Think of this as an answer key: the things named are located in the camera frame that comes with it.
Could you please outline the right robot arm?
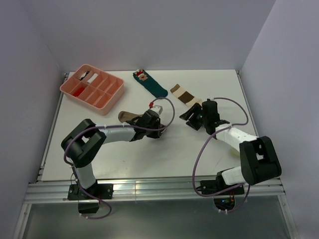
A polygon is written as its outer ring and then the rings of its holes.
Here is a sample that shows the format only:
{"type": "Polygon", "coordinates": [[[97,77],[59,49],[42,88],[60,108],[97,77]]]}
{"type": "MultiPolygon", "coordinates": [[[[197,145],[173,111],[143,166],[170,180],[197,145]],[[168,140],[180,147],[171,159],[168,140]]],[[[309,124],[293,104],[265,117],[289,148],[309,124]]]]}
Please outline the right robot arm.
{"type": "Polygon", "coordinates": [[[239,152],[240,166],[218,173],[215,184],[219,193],[227,194],[235,184],[255,185],[281,176],[282,168],[271,139],[250,135],[236,128],[237,124],[221,119],[216,101],[195,103],[179,117],[194,130],[204,127],[214,139],[239,152]]]}

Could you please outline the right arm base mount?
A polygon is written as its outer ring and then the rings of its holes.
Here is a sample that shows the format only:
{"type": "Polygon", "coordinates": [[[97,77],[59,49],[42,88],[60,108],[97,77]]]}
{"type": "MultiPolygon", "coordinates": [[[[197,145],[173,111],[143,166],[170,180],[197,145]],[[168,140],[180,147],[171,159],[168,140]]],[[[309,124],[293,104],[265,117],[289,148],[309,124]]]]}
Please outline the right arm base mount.
{"type": "MultiPolygon", "coordinates": [[[[200,186],[196,189],[203,195],[213,194],[224,189],[229,189],[234,185],[226,185],[221,176],[218,176],[214,180],[201,180],[200,186]]],[[[219,210],[232,210],[235,208],[235,196],[236,195],[244,195],[245,191],[243,186],[239,186],[232,190],[228,190],[219,196],[224,196],[224,198],[214,199],[214,204],[219,210]]]]}

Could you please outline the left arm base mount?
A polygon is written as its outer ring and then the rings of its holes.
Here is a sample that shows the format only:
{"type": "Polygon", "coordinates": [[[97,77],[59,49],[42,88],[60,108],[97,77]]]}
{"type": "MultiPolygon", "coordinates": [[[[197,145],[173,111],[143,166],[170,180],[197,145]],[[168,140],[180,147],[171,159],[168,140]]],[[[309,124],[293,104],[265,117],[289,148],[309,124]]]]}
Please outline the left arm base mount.
{"type": "MultiPolygon", "coordinates": [[[[72,183],[69,186],[69,192],[67,199],[69,201],[83,201],[92,200],[88,194],[94,196],[100,200],[102,199],[112,199],[113,196],[113,184],[99,184],[97,181],[88,189],[84,189],[84,193],[77,183],[72,183]]],[[[78,202],[78,212],[82,214],[92,215],[98,212],[100,209],[100,202],[90,203],[90,202],[78,202]]]]}

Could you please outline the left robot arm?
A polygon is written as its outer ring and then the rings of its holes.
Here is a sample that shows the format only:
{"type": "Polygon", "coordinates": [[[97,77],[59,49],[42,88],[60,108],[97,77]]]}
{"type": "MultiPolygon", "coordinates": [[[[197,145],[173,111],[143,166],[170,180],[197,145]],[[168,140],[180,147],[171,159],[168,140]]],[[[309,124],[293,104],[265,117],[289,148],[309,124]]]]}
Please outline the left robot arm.
{"type": "Polygon", "coordinates": [[[97,193],[97,180],[91,162],[101,146],[118,141],[136,141],[144,136],[159,138],[163,127],[160,115],[161,109],[153,107],[141,117],[128,120],[122,126],[110,125],[106,128],[98,128],[90,119],[85,119],[63,139],[61,147],[72,160],[81,185],[79,193],[84,198],[91,199],[97,193]]]}

